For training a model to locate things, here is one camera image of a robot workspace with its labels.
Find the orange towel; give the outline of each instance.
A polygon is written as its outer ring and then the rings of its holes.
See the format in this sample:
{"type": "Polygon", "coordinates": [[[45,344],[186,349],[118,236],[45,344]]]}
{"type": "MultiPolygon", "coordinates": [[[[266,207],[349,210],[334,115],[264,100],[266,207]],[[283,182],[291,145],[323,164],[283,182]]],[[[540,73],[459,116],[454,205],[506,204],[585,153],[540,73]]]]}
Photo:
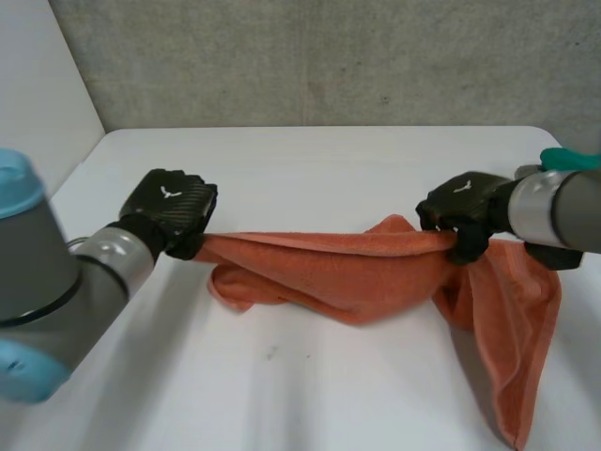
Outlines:
{"type": "Polygon", "coordinates": [[[445,258],[450,232],[418,232],[389,216],[363,234],[207,235],[197,260],[217,263],[211,293],[239,311],[299,303],[349,324],[384,319],[432,298],[454,326],[475,333],[503,437],[528,439],[561,286],[523,245],[491,241],[475,263],[445,258]]]}

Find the white wall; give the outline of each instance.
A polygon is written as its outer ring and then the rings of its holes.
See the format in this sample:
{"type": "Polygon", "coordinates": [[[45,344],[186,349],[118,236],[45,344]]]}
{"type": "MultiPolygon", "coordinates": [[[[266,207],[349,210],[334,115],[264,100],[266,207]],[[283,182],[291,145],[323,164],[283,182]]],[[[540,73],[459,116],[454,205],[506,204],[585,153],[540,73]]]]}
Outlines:
{"type": "Polygon", "coordinates": [[[0,0],[0,147],[33,160],[54,193],[104,136],[46,0],[0,0]]]}

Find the table surface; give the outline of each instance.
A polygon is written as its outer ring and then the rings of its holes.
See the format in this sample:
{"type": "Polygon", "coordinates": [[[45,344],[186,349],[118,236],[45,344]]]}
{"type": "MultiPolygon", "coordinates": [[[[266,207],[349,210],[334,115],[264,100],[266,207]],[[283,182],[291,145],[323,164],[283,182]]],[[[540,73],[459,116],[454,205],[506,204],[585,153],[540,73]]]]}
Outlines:
{"type": "MultiPolygon", "coordinates": [[[[129,130],[107,135],[53,198],[69,239],[113,221],[150,169],[215,182],[209,231],[358,232],[467,170],[511,177],[555,139],[530,127],[129,130]]],[[[529,450],[601,443],[601,258],[563,300],[529,450]]],[[[503,450],[471,337],[431,302],[368,327],[296,305],[237,314],[210,266],[161,257],[69,383],[0,407],[3,449],[503,450]]]]}

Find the cloth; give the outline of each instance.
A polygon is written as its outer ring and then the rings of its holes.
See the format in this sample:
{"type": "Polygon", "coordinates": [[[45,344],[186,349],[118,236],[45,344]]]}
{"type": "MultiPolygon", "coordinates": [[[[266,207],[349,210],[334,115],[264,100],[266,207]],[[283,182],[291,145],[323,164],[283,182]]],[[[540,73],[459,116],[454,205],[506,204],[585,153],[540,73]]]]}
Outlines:
{"type": "Polygon", "coordinates": [[[473,331],[490,377],[499,429],[522,449],[561,299],[557,273],[523,244],[490,243],[465,267],[445,252],[453,232],[420,232],[393,215],[362,234],[207,235],[199,261],[217,263],[213,296],[245,311],[299,303],[348,324],[384,319],[432,298],[452,325],[473,331]]]}

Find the towel fold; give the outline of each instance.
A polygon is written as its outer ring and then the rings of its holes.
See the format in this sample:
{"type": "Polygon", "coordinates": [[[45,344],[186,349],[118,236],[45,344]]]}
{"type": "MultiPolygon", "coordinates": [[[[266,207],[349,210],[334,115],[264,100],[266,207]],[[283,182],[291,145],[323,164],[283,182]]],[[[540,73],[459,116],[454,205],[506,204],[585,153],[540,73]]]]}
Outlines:
{"type": "Polygon", "coordinates": [[[559,311],[559,277],[513,241],[493,240],[481,259],[456,267],[445,257],[454,243],[454,233],[415,231],[393,215],[362,234],[207,235],[196,259],[217,263],[209,289],[238,311],[292,302],[359,325],[432,298],[447,321],[474,332],[499,429],[521,450],[559,311]]]}

